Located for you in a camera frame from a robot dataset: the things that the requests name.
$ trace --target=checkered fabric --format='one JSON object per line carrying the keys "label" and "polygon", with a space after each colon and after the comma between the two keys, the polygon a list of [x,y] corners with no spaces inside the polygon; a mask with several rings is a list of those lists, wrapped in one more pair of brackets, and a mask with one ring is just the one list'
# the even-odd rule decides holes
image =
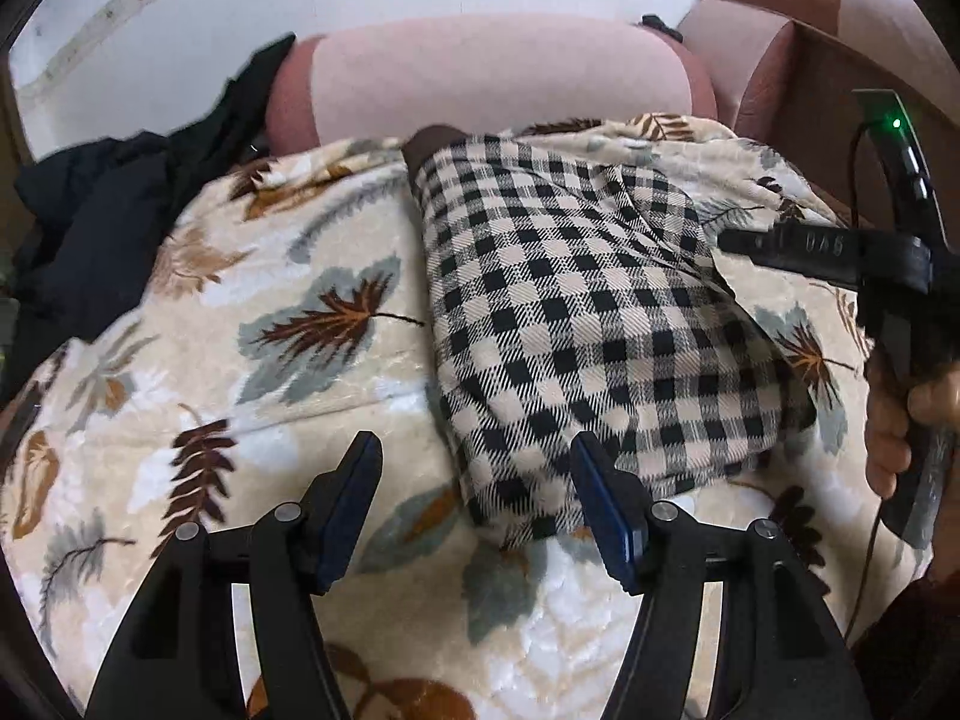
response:
{"label": "checkered fabric", "polygon": [[659,172],[487,136],[438,151],[414,185],[448,440],[502,546],[582,525],[568,472],[581,430],[671,495],[812,421]]}

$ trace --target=hand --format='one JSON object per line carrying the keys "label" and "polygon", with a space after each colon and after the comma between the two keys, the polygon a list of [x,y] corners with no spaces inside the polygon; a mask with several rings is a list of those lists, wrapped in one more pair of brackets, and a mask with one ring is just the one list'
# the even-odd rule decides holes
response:
{"label": "hand", "polygon": [[[874,351],[867,362],[867,484],[881,498],[896,490],[896,474],[910,466],[906,442],[907,413],[925,425],[960,431],[960,364],[934,382],[914,386],[908,396],[896,385],[883,355]],[[942,581],[960,570],[960,483],[947,485],[933,531],[933,563],[929,576]]]}

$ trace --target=black plastic bracket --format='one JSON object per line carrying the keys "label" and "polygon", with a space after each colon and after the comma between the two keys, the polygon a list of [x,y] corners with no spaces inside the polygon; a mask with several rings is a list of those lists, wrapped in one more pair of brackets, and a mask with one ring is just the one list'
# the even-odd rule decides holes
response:
{"label": "black plastic bracket", "polygon": [[654,501],[589,433],[570,472],[608,573],[643,593],[603,720],[682,716],[707,581],[724,585],[709,720],[870,720],[843,638],[776,524],[699,523]]}
{"label": "black plastic bracket", "polygon": [[349,720],[310,596],[347,571],[382,469],[380,441],[358,433],[337,469],[314,479],[299,503],[244,528],[177,528],[114,635],[85,717],[245,718],[230,586],[249,584],[265,712],[274,720]]}

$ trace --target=black jacket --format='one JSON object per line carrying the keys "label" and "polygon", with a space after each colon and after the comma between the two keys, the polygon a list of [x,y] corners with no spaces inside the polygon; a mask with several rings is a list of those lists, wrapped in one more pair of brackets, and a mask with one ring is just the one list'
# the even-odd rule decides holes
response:
{"label": "black jacket", "polygon": [[0,406],[61,343],[93,341],[140,303],[176,217],[263,127],[293,43],[288,35],[256,52],[200,122],[167,136],[85,143],[24,167],[16,189],[37,225],[14,260],[21,305]]}

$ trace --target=black cloth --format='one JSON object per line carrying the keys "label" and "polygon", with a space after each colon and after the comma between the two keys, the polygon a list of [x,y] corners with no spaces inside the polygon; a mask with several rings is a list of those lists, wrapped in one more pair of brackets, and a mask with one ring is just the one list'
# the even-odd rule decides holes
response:
{"label": "black cloth", "polygon": [[960,716],[960,572],[906,586],[853,647],[875,720]]}
{"label": "black cloth", "polygon": [[21,170],[16,189],[37,225],[14,261],[21,306],[0,405],[61,343],[93,341],[140,303],[176,217],[261,131],[294,39],[256,52],[205,119],[167,136],[74,146]]}

